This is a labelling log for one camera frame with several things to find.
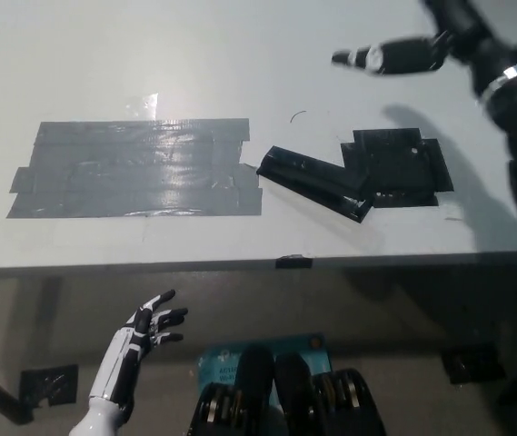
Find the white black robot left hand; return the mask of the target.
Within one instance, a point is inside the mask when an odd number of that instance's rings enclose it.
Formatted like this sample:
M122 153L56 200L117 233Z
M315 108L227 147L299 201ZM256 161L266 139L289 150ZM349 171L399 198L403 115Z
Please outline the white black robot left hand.
M170 290L141 304L115 332L94 379L91 399L125 408L134 398L143 359L157 346L184 338L170 329L185 321L188 310L163 307L175 295L176 291Z

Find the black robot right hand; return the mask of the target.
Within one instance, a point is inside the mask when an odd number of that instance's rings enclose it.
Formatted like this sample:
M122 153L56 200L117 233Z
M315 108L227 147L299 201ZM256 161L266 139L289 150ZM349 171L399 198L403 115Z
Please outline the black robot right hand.
M497 37L469 1L425 1L436 25L434 36L414 36L341 50L335 65L372 75L424 74L439 70L447 57L467 66L472 89L488 98L517 77L517 46Z

